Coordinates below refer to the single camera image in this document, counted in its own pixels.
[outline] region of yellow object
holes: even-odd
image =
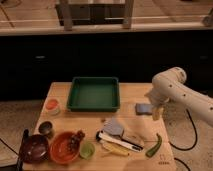
[[[102,142],[102,145],[105,149],[107,149],[109,152],[111,152],[113,154],[117,154],[117,155],[121,155],[121,156],[129,155],[129,150],[118,144],[104,141],[104,142]]]
[[[152,119],[154,121],[159,120],[160,116],[163,114],[164,108],[163,107],[154,107],[152,109]]]

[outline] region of dark wall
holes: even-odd
[[[44,98],[52,81],[116,76],[150,82],[184,68],[187,86],[213,88],[212,31],[0,37],[0,99]]]

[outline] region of cable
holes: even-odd
[[[4,3],[2,3],[2,6],[4,8],[15,8],[15,7],[18,7],[21,4],[22,4],[22,0],[18,0],[18,2],[16,4],[14,4],[14,5],[4,5]]]
[[[4,142],[4,140],[2,140],[2,139],[0,138],[0,141],[1,141],[7,148],[9,148],[12,152],[14,152],[14,153],[18,156],[18,153],[17,153],[14,149],[12,149],[6,142]]]
[[[181,151],[189,151],[189,150],[193,149],[196,146],[197,141],[198,141],[197,129],[195,127],[195,124],[194,124],[194,122],[192,120],[192,117],[191,117],[190,112],[188,111],[188,109],[186,109],[186,112],[187,112],[187,114],[189,116],[189,119],[190,119],[190,121],[192,123],[193,129],[194,129],[194,132],[195,132],[195,141],[194,141],[194,144],[191,147],[188,147],[188,148],[181,148],[181,147],[177,147],[173,143],[169,142],[172,147],[176,148],[177,150],[181,150]]]
[[[179,161],[180,163],[182,163],[187,168],[188,171],[191,171],[191,169],[189,168],[189,166],[187,166],[187,164],[184,163],[182,160],[180,160],[180,159],[178,159],[176,157],[174,159],[177,160],[177,161]]]
[[[7,21],[10,23],[10,26],[14,28],[15,26],[14,26],[13,22],[11,21],[10,17],[8,16],[7,12],[5,11],[5,9],[1,3],[0,3],[0,9],[2,10],[3,14],[7,18]]]

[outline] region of floor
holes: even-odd
[[[0,29],[11,28],[11,23],[14,28],[59,27],[55,3],[56,0],[6,0],[2,4],[4,11],[0,9]],[[202,21],[212,7],[212,0],[135,0],[133,22]]]
[[[44,100],[8,101],[0,102],[0,138],[15,151],[18,151],[24,129],[33,133]],[[191,114],[197,131],[198,143],[191,151],[179,151],[174,148],[174,156],[183,160],[192,171],[213,170],[213,128]],[[190,147],[195,139],[194,130],[185,112],[185,109],[169,102],[163,115],[170,141],[178,147]],[[0,144],[0,166],[13,164],[17,156]],[[178,171],[186,170],[177,162]]]

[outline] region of dark bowl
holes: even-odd
[[[25,163],[40,163],[48,156],[48,141],[43,135],[32,135],[21,145],[20,159]]]

